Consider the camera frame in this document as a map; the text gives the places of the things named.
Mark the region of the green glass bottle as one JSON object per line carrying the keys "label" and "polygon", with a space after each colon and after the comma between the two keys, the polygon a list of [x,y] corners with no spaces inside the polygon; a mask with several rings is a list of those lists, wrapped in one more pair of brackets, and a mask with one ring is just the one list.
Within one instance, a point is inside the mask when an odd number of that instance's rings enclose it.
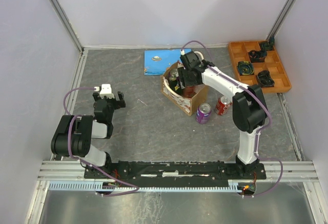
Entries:
{"label": "green glass bottle", "polygon": [[182,96],[183,91],[180,85],[179,77],[169,77],[169,87],[176,94]]}

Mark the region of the purple fanta can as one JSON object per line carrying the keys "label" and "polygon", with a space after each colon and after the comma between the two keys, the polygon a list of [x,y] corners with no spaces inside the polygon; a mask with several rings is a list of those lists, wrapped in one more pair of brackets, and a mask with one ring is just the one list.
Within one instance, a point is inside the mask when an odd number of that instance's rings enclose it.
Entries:
{"label": "purple fanta can", "polygon": [[178,75],[177,68],[171,69],[170,75],[169,75],[169,80],[174,81],[174,80],[177,80],[178,77],[179,77],[179,75]]}
{"label": "purple fanta can", "polygon": [[211,106],[209,104],[202,103],[197,108],[196,121],[199,124],[206,124],[210,119],[211,111],[212,111],[212,109],[211,109]]}

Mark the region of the red cola can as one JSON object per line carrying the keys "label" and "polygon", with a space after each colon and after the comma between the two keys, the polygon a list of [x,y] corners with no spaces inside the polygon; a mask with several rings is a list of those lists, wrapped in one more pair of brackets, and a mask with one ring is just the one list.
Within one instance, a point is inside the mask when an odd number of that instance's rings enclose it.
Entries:
{"label": "red cola can", "polygon": [[232,102],[226,96],[221,96],[215,107],[216,114],[225,115],[231,105]]}

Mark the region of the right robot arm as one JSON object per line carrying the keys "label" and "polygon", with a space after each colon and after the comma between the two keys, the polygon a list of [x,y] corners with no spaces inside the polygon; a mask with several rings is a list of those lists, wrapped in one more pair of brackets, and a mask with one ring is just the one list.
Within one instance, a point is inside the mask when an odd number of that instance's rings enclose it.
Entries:
{"label": "right robot arm", "polygon": [[223,94],[232,103],[233,122],[239,130],[239,150],[234,163],[240,178],[248,178],[259,164],[258,144],[268,116],[263,92],[258,85],[248,86],[220,71],[202,53],[180,51],[182,84],[204,84]]}

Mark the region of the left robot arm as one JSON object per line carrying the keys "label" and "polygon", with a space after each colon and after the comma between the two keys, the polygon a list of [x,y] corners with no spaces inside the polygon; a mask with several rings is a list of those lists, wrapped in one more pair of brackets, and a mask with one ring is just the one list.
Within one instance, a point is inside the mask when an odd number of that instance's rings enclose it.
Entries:
{"label": "left robot arm", "polygon": [[51,140],[53,154],[63,157],[73,156],[85,164],[96,166],[95,171],[103,178],[113,173],[109,153],[91,145],[91,140],[109,139],[113,133],[113,114],[115,110],[126,107],[124,94],[98,91],[93,93],[94,114],[83,115],[73,121],[73,115],[63,115]]}

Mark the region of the blue patterned cloth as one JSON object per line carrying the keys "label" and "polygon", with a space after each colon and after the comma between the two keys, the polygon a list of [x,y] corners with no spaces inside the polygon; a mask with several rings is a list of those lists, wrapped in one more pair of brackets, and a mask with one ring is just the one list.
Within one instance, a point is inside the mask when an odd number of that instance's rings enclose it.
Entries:
{"label": "blue patterned cloth", "polygon": [[144,52],[144,75],[163,75],[167,68],[179,60],[179,49],[146,50]]}

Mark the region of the rolled blue green sock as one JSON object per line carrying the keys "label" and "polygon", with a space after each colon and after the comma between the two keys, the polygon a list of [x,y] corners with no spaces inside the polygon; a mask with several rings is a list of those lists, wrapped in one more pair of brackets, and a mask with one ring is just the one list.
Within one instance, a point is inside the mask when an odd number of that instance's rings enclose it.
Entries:
{"label": "rolled blue green sock", "polygon": [[239,61],[237,70],[240,76],[254,75],[253,64],[249,61]]}

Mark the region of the orange compartment tray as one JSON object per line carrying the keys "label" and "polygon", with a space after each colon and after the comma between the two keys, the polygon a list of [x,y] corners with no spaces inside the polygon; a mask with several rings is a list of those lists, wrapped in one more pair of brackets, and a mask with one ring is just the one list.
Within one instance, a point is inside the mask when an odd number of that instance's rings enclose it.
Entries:
{"label": "orange compartment tray", "polygon": [[263,93],[287,93],[292,88],[292,85],[276,49],[267,52],[264,62],[252,64],[254,74],[244,76],[239,74],[237,64],[241,61],[249,62],[249,52],[260,50],[259,44],[260,41],[230,42],[228,44],[235,79],[251,86],[258,83],[257,75],[261,71],[268,70],[275,84],[273,87],[263,87]]}

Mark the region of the rolled dark sock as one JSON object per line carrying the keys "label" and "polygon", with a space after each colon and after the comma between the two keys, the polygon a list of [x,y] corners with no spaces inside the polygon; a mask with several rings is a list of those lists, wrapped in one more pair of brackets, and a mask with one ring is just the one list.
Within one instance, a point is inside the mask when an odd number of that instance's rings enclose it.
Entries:
{"label": "rolled dark sock", "polygon": [[252,63],[264,63],[265,58],[267,57],[268,54],[266,50],[260,50],[260,51],[252,50],[248,52],[248,55]]}

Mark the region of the rolled black sock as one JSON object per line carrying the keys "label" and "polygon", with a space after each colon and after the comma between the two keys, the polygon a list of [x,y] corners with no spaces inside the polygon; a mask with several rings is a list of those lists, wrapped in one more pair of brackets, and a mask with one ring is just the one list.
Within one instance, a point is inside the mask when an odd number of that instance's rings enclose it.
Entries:
{"label": "rolled black sock", "polygon": [[275,82],[270,76],[269,70],[263,70],[256,76],[257,82],[261,87],[274,87]]}

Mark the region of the dark sock in corner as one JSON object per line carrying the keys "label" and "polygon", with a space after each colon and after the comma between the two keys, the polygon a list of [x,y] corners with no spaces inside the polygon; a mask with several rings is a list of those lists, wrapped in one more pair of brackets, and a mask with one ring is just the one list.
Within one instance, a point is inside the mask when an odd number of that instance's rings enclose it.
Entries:
{"label": "dark sock in corner", "polygon": [[273,51],[274,45],[275,45],[274,36],[271,36],[268,40],[259,43],[259,46],[262,51]]}

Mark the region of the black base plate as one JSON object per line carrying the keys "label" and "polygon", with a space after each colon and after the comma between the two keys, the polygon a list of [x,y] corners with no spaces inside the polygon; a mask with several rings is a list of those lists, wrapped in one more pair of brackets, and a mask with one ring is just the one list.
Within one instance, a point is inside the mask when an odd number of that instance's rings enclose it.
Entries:
{"label": "black base plate", "polygon": [[100,170],[85,166],[84,178],[105,179],[108,175],[130,184],[141,187],[156,184],[172,184],[182,182],[182,185],[193,183],[227,183],[228,180],[266,179],[264,165],[255,160],[249,166],[241,162],[223,161],[190,161],[190,162],[146,162],[119,161],[106,162]]}

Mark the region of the aluminium frame rail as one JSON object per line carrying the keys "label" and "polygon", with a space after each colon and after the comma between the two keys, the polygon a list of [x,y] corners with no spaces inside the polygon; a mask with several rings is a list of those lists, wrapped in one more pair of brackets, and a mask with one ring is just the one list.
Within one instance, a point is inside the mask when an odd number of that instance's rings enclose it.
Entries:
{"label": "aluminium frame rail", "polygon": [[[318,182],[317,172],[311,161],[284,161],[281,182]],[[277,161],[264,161],[265,182],[273,182],[280,174]],[[43,161],[37,180],[84,181],[85,169],[77,161]]]}

